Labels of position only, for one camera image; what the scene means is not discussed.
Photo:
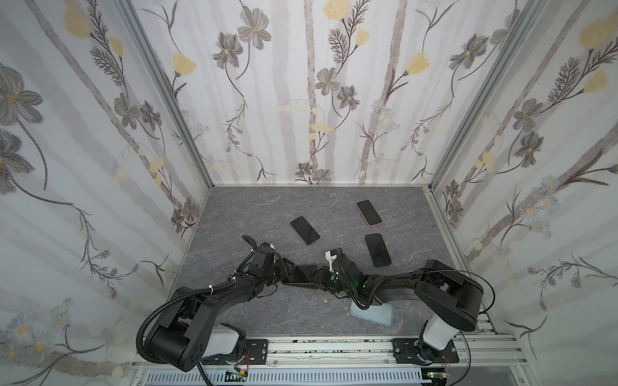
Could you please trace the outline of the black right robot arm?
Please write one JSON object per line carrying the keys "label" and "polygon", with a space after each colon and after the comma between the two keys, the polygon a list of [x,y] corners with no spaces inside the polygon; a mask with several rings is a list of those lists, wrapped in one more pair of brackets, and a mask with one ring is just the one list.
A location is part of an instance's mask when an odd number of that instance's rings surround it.
{"label": "black right robot arm", "polygon": [[460,332],[473,332],[481,313],[484,287],[468,272],[455,270],[438,260],[410,273],[364,274],[343,252],[326,254],[328,264],[308,280],[331,294],[345,294],[358,309],[384,303],[417,299],[434,313],[410,348],[400,348],[404,360],[428,366],[445,357],[449,344]]}

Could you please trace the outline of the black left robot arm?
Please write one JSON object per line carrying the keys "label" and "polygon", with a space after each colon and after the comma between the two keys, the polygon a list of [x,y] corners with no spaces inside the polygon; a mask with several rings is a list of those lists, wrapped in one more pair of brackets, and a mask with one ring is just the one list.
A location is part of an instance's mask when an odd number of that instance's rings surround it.
{"label": "black left robot arm", "polygon": [[270,243],[258,244],[247,235],[242,239],[251,252],[225,281],[197,290],[180,287],[146,317],[135,338],[144,360],[192,370],[201,364],[220,313],[255,299],[265,287],[293,274],[295,264]]}

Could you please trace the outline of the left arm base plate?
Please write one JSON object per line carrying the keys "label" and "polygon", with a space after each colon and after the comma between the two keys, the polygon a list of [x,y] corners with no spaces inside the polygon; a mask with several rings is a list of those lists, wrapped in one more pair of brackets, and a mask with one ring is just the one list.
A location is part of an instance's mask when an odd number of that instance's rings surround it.
{"label": "left arm base plate", "polygon": [[265,365],[267,363],[269,341],[267,339],[241,339],[233,352],[232,363]]}

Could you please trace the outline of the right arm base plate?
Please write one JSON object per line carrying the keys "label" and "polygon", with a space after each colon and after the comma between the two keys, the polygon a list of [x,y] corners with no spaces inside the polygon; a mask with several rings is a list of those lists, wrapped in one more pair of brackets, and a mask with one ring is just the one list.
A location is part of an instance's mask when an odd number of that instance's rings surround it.
{"label": "right arm base plate", "polygon": [[439,351],[419,339],[392,339],[394,358],[399,364],[430,366],[433,364],[460,363],[460,357],[453,340]]}

